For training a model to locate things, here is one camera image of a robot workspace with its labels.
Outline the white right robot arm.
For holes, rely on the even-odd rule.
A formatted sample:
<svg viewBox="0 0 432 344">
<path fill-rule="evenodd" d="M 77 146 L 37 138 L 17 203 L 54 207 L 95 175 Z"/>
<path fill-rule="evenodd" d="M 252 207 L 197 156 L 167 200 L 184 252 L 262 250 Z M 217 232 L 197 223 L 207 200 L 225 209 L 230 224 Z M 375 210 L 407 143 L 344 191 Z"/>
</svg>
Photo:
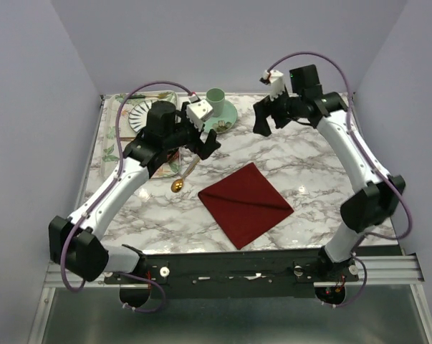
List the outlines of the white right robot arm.
<svg viewBox="0 0 432 344">
<path fill-rule="evenodd" d="M 290 70 L 289 76 L 291 92 L 280 71 L 263 72 L 260 81 L 271 90 L 253 106 L 253 131 L 270 136 L 268 118 L 273 119 L 276 128 L 292 121 L 311 126 L 329 143 L 345 169 L 354 194 L 341 205 L 341 224 L 313 264 L 317 275 L 330 281 L 348 265 L 363 237 L 393 215 L 405 180 L 376 164 L 375 156 L 351 122 L 349 106 L 339 93 L 323 92 L 315 65 Z"/>
</svg>

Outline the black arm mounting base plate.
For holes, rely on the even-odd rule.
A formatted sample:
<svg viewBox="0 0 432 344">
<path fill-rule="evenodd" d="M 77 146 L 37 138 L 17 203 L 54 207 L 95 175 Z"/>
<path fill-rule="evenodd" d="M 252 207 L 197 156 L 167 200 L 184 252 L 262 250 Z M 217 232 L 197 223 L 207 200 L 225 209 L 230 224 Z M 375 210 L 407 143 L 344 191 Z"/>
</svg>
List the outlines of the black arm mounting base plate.
<svg viewBox="0 0 432 344">
<path fill-rule="evenodd" d="M 319 285 L 356 282 L 347 260 L 330 266 L 318 249 L 149 254 L 144 276 L 169 299 L 314 297 Z"/>
</svg>

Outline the dark red cloth napkin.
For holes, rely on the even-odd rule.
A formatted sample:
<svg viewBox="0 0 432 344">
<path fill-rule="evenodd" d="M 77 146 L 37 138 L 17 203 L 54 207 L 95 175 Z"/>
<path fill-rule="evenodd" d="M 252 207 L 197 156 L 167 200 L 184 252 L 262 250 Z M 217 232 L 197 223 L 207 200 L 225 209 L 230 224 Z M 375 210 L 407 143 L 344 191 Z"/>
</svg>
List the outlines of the dark red cloth napkin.
<svg viewBox="0 0 432 344">
<path fill-rule="evenodd" d="M 254 163 L 203 189 L 198 197 L 236 249 L 294 213 Z"/>
</svg>

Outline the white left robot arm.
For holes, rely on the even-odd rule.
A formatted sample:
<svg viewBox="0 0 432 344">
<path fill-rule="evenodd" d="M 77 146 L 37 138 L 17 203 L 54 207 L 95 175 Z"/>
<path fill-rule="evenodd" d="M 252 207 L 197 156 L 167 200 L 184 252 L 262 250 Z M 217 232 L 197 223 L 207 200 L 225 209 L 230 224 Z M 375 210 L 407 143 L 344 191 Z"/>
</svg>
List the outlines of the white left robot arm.
<svg viewBox="0 0 432 344">
<path fill-rule="evenodd" d="M 201 140 L 212 115 L 206 100 L 185 102 L 181 109 L 171 102 L 154 102 L 145 127 L 125 146 L 100 189 L 66 219 L 56 216 L 50 222 L 50 259 L 88 282 L 104 272 L 120 272 L 130 283 L 141 281 L 143 253 L 126 244 L 108 247 L 101 240 L 124 203 L 168 160 L 171 151 L 184 147 L 205 160 L 220 148 L 214 130 Z"/>
</svg>

